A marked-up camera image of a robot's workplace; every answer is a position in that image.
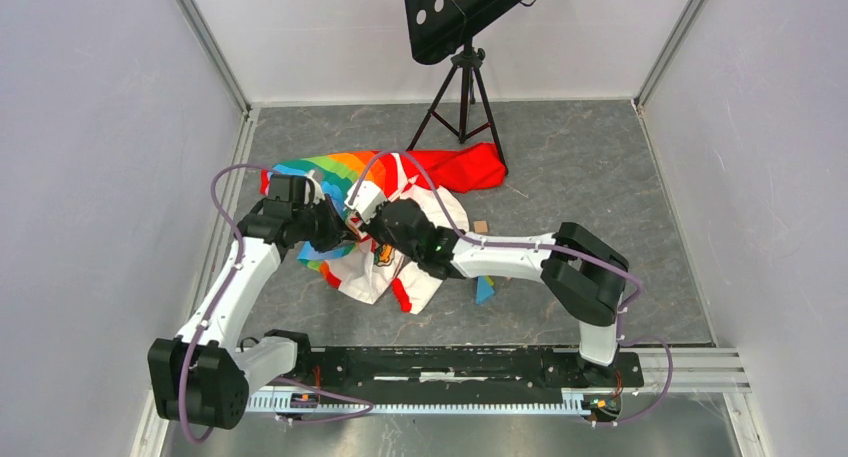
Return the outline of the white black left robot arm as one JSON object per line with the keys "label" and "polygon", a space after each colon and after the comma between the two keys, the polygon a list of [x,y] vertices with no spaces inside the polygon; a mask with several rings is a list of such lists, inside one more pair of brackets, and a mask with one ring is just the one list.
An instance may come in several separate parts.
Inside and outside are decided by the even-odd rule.
{"label": "white black left robot arm", "polygon": [[314,371],[309,337],[271,330],[246,350],[240,335],[261,290],[288,251],[301,242],[334,247],[346,236],[336,207],[310,175],[274,172],[266,195],[240,220],[222,268],[189,320],[170,339],[157,338],[147,362],[160,417],[180,424],[201,443],[199,428],[232,429],[250,397],[283,377],[306,382]]}

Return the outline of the rainbow cartoon zip jacket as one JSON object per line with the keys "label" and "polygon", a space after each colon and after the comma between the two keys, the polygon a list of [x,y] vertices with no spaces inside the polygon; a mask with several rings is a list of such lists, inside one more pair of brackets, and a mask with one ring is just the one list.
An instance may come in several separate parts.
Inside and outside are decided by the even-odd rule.
{"label": "rainbow cartoon zip jacket", "polygon": [[[284,161],[274,168],[290,175],[306,176],[313,169],[322,172],[325,194],[337,210],[344,212],[348,191],[376,154],[375,150],[325,154]],[[380,157],[366,180],[378,185],[390,200],[414,200],[437,226],[447,227],[449,223],[436,196],[442,198],[457,226],[467,230],[468,215],[454,195],[498,187],[507,173],[493,143],[463,150],[413,150],[411,155],[422,164],[434,189],[412,162],[396,153]],[[373,304],[392,291],[406,313],[420,313],[442,285],[441,280],[429,276],[397,250],[363,234],[358,241],[328,252],[317,252],[306,243],[298,261],[321,273],[331,287],[363,303]]]}

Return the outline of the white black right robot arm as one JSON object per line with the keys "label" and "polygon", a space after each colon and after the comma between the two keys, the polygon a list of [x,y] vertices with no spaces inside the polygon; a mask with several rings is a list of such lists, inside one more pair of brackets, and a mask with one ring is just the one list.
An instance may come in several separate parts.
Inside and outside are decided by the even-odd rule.
{"label": "white black right robot arm", "polygon": [[602,385],[617,373],[618,312],[629,263],[584,227],[566,222],[553,233],[495,237],[439,226],[411,199],[349,207],[370,237],[430,277],[492,276],[544,284],[579,323],[580,377]]}

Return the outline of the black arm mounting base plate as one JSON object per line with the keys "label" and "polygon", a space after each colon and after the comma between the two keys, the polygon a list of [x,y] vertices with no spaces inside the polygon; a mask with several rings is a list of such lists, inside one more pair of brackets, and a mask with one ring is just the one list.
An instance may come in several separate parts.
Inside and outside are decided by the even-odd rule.
{"label": "black arm mounting base plate", "polygon": [[612,394],[645,383],[634,352],[602,369],[551,346],[314,347],[287,376],[375,404],[556,403],[564,389]]}

